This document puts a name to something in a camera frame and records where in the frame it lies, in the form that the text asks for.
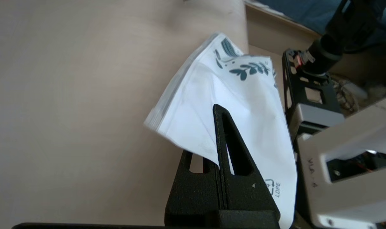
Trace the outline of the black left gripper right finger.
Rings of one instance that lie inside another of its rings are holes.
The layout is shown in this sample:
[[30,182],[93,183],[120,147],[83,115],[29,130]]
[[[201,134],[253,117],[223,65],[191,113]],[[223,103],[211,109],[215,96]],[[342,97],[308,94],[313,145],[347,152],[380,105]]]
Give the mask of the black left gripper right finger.
[[214,223],[278,223],[280,212],[232,116],[213,106],[220,207]]

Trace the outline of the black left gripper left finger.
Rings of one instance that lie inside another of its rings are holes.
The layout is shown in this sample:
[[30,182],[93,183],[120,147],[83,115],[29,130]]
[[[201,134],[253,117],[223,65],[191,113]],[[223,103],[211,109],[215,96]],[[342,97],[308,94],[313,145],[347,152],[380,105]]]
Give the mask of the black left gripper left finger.
[[207,225],[220,209],[219,167],[203,158],[203,172],[190,171],[193,154],[183,151],[164,213],[166,225]]

